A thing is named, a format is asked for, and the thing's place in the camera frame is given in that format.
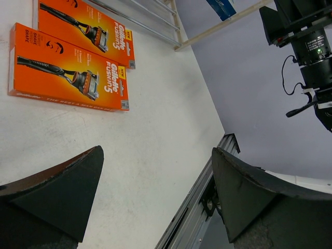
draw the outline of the table surface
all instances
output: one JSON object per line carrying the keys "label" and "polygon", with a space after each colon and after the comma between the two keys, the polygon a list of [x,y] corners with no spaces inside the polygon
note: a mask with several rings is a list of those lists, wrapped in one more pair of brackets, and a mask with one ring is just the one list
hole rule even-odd
{"label": "table surface", "polygon": [[133,26],[127,113],[12,97],[9,30],[31,26],[32,1],[0,3],[0,185],[101,145],[103,172],[79,248],[154,248],[224,135],[192,49],[174,52]]}

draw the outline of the yellow label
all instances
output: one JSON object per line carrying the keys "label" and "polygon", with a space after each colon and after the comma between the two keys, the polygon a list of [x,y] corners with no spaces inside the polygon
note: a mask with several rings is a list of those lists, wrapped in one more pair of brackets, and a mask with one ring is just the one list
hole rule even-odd
{"label": "yellow label", "polygon": [[132,37],[131,37],[131,30],[126,30],[126,39],[127,39],[127,40],[132,40]]}
{"label": "yellow label", "polygon": [[119,78],[126,79],[126,68],[124,66],[119,66]]}

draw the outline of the razor handle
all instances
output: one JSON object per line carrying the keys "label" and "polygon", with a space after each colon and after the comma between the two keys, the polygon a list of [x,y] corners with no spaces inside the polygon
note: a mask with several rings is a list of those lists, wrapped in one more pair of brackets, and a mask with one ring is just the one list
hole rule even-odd
{"label": "razor handle", "polygon": [[53,9],[53,8],[47,6],[46,4],[40,3],[40,9],[42,9],[44,11],[47,11],[51,15],[65,21],[65,22],[68,22],[68,23],[70,23],[74,26],[79,26],[80,25],[80,23],[75,18],[73,18],[71,16],[68,16],[65,13],[62,13],[61,11]]}
{"label": "razor handle", "polygon": [[58,67],[58,66],[54,66],[45,62],[41,62],[41,61],[35,61],[35,60],[30,60],[21,56],[17,56],[17,64],[18,65],[25,65],[28,66],[30,68],[36,69],[36,70],[40,70],[43,71],[45,73],[49,73],[49,74],[55,74],[55,75],[64,75],[65,71]]}

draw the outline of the razor box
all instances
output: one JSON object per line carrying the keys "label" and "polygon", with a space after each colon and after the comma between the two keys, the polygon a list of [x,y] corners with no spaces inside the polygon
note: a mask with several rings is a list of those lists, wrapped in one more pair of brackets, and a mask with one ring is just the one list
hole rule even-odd
{"label": "razor box", "polygon": [[82,0],[34,0],[33,28],[135,69],[132,32]]}
{"label": "razor box", "polygon": [[8,93],[107,111],[129,110],[124,66],[18,23],[10,33]]}

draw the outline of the razor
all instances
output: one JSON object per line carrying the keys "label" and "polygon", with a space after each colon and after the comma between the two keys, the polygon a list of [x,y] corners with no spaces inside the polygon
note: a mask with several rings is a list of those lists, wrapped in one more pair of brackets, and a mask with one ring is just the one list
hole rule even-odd
{"label": "razor", "polygon": [[72,86],[76,87],[84,96],[91,100],[96,100],[99,97],[97,87],[99,84],[99,75],[93,74],[91,71],[86,72],[68,71],[58,66],[54,66],[45,62],[26,59],[17,56],[17,64],[25,65],[35,70],[43,71],[45,73],[54,74],[66,79]]}
{"label": "razor", "polygon": [[104,53],[108,51],[107,40],[108,40],[108,31],[103,30],[100,26],[92,27],[85,23],[77,21],[75,18],[68,16],[65,13],[62,13],[56,9],[53,9],[46,4],[40,3],[40,9],[47,11],[51,15],[65,21],[76,28],[78,28],[90,41],[98,47]]}

